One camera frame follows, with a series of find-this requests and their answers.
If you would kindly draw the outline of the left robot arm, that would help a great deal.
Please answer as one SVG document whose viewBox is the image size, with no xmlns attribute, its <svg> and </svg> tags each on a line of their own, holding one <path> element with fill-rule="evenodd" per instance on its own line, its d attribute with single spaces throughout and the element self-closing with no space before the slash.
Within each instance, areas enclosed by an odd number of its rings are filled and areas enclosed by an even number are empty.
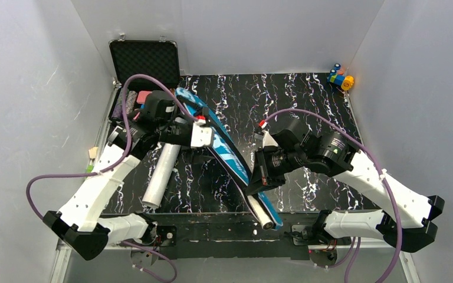
<svg viewBox="0 0 453 283">
<path fill-rule="evenodd" d="M 101 213 L 113 193 L 158 142 L 189 145 L 192 126 L 176 122 L 179 102 L 173 93 L 152 91 L 143 108 L 117 126 L 93 171 L 78 191 L 58 211 L 50 210 L 42 221 L 63 242 L 89 261 L 107 245 L 128 239 L 150 239 L 153 221 L 144 213 L 103 218 Z"/>
</svg>

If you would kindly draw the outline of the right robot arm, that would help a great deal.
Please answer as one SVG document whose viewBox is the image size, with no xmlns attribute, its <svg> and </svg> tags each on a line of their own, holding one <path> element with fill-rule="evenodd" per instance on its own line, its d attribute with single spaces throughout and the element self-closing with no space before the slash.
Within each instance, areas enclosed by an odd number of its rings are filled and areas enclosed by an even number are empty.
<svg viewBox="0 0 453 283">
<path fill-rule="evenodd" d="M 305 167 L 349 185 L 377 205 L 373 212 L 323 210 L 298 241 L 322 243 L 345 237 L 381 239 L 390 246 L 401 245 L 414 253 L 434 242 L 443 198 L 420 195 L 387 173 L 379 173 L 369 156 L 338 132 L 314 135 L 298 119 L 276 133 L 264 131 L 255 162 L 248 195 L 285 184 L 286 174 Z"/>
</svg>

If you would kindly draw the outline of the blue badminton racket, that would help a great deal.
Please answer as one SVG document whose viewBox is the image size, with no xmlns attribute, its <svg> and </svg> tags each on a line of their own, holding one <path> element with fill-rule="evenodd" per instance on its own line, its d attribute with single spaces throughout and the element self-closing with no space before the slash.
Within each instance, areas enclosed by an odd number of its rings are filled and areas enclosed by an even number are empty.
<svg viewBox="0 0 453 283">
<path fill-rule="evenodd" d="M 261 203 L 260 200 L 256 199 L 253 196 L 247 196 L 247 200 L 252 208 L 252 211 L 260 223 L 261 227 L 264 230 L 273 229 L 275 224 L 270 217 L 270 214 L 265 211 L 264 205 Z"/>
</svg>

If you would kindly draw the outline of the white shuttlecock tube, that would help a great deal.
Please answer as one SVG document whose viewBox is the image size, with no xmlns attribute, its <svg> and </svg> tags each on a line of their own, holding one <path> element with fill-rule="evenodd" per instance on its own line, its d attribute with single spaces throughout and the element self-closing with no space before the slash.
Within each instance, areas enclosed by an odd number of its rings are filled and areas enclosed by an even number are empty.
<svg viewBox="0 0 453 283">
<path fill-rule="evenodd" d="M 167 143 L 164 145 L 143 196 L 143 205 L 152 209 L 160 207 L 180 149 L 180 145 Z"/>
</svg>

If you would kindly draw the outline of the blue racket bag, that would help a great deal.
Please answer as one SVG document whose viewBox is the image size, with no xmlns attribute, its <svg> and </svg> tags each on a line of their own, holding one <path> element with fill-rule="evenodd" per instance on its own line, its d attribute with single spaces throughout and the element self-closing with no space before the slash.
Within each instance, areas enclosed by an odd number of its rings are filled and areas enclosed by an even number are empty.
<svg viewBox="0 0 453 283">
<path fill-rule="evenodd" d="M 189 114 L 193 116 L 198 114 L 203 115 L 206 118 L 206 123 L 214 129 L 214 143 L 210 151 L 234 181 L 242 200 L 251 214 L 255 217 L 247 200 L 247 196 L 255 197 L 264 205 L 265 211 L 270 214 L 270 217 L 275 224 L 275 227 L 272 230 L 282 228 L 283 221 L 265 193 L 261 192 L 254 195 L 247 195 L 245 193 L 245 189 L 248 186 L 252 175 L 251 170 L 214 111 L 210 110 L 206 102 L 201 100 L 197 95 L 184 88 L 177 88 L 175 90 L 175 95 L 185 106 L 185 109 Z"/>
</svg>

